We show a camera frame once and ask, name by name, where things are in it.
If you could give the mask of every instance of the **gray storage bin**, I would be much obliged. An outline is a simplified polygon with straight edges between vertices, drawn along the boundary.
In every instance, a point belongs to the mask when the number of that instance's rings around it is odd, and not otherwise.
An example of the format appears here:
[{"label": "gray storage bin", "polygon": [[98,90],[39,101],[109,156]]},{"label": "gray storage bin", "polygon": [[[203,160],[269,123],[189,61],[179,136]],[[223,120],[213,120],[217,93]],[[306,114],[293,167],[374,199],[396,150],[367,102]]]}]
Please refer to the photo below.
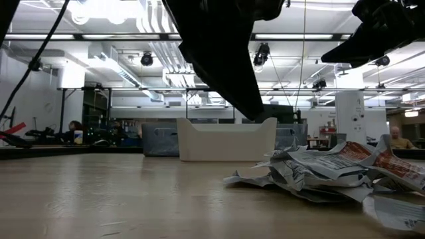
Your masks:
[{"label": "gray storage bin", "polygon": [[294,140],[297,145],[307,145],[307,124],[278,123],[275,148],[285,149]]},{"label": "gray storage bin", "polygon": [[143,154],[147,157],[178,157],[176,123],[145,123],[141,126]]}]

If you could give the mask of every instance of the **wooden table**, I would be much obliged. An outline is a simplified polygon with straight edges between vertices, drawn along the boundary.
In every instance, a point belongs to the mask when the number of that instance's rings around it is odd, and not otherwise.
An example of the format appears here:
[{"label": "wooden table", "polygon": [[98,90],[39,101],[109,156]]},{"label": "wooden table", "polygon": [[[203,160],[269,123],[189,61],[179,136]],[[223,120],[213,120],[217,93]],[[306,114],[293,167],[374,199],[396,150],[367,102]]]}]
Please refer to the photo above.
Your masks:
[{"label": "wooden table", "polygon": [[362,206],[225,188],[267,173],[252,163],[181,163],[137,154],[0,161],[0,235],[13,238],[399,238]]}]

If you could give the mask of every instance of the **black cable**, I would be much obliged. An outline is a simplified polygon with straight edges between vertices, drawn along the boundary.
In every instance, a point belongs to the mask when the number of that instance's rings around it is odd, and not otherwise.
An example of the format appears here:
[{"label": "black cable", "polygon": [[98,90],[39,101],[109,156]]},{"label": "black cable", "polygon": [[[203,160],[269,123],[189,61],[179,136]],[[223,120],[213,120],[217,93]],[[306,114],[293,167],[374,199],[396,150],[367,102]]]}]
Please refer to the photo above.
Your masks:
[{"label": "black cable", "polygon": [[0,113],[0,119],[3,119],[3,116],[6,114],[7,109],[11,105],[12,100],[15,97],[15,94],[18,92],[19,88],[21,88],[21,86],[24,84],[25,80],[28,78],[29,74],[31,73],[31,69],[33,69],[34,68],[34,65],[38,62],[38,60],[39,60],[39,58],[41,56],[41,53],[43,53],[43,51],[46,48],[48,42],[52,38],[53,33],[58,28],[59,23],[62,20],[62,17],[64,16],[64,14],[65,14],[65,11],[66,11],[66,8],[67,8],[69,2],[70,2],[70,0],[65,0],[64,5],[62,6],[62,9],[60,10],[60,13],[58,15],[58,18],[54,22],[54,24],[53,24],[50,32],[47,34],[46,39],[41,44],[41,47],[39,48],[39,51],[35,54],[34,58],[29,62],[27,71],[24,73],[24,76],[19,81],[19,83],[16,85],[15,89],[13,89],[12,94],[9,96],[9,99],[6,102],[5,107],[3,108],[3,110]]}]

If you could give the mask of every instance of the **white container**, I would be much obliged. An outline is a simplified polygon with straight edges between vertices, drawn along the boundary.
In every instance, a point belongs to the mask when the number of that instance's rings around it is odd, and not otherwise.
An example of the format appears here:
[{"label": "white container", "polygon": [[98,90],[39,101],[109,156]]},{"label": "white container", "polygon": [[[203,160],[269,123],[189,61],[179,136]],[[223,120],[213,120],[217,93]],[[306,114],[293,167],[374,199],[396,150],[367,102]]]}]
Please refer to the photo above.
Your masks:
[{"label": "white container", "polygon": [[274,150],[276,118],[262,124],[192,124],[177,119],[181,161],[247,161],[264,160]]},{"label": "white container", "polygon": [[82,140],[83,140],[83,131],[82,130],[74,131],[74,143],[82,144]]}]

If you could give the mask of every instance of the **red object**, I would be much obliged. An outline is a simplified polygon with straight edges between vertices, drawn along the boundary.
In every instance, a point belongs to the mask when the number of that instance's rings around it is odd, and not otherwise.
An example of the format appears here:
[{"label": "red object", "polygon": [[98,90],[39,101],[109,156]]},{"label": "red object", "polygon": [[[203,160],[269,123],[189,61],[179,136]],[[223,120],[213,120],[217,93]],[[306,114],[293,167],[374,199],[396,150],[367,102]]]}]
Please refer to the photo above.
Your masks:
[{"label": "red object", "polygon": [[10,128],[10,129],[6,130],[5,133],[14,134],[14,133],[18,132],[19,130],[25,128],[26,126],[27,125],[22,122],[19,125],[16,125],[16,126]]},{"label": "red object", "polygon": [[323,127],[320,129],[321,133],[335,133],[336,131],[337,129],[335,129],[334,127],[326,127],[326,128]]}]

